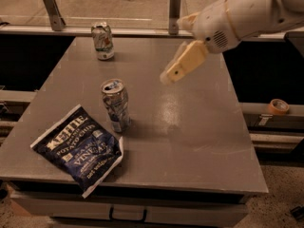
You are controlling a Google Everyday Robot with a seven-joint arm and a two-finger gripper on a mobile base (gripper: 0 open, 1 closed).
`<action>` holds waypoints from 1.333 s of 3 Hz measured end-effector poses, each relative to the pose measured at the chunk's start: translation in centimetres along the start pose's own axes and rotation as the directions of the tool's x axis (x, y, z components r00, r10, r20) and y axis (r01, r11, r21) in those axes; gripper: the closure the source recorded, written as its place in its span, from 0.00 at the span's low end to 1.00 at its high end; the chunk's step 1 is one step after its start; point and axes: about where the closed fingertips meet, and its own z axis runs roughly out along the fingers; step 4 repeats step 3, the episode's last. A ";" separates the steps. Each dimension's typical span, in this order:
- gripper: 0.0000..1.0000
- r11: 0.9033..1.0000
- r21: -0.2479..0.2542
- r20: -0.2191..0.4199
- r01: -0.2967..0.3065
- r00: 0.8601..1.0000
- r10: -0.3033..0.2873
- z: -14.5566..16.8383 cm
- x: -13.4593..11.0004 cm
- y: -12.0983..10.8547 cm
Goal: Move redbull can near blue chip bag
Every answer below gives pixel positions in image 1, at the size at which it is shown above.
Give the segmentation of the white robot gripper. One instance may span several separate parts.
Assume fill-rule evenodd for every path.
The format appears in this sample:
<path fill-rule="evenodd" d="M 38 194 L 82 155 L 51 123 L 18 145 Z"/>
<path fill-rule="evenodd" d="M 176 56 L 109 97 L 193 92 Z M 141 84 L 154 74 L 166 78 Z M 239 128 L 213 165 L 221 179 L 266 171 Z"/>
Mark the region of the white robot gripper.
<path fill-rule="evenodd" d="M 240 43 L 229 14 L 228 0 L 218 0 L 200 13 L 183 16 L 178 19 L 177 24 L 179 29 L 192 30 L 194 37 L 199 40 L 180 44 L 172 61 L 160 75 L 161 82 L 167 86 L 199 67 L 209 51 L 222 53 Z"/>

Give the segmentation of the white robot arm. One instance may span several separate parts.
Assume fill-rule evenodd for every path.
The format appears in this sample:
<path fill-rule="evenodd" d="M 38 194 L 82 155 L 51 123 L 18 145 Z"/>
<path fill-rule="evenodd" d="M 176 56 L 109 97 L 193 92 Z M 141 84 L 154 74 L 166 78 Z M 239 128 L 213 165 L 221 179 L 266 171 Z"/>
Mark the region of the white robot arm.
<path fill-rule="evenodd" d="M 171 85 L 202 65 L 210 53 L 222 53 L 260 34 L 298 29 L 303 23 L 304 0 L 218 0 L 178 20 L 194 40 L 179 46 L 160 80 Z"/>

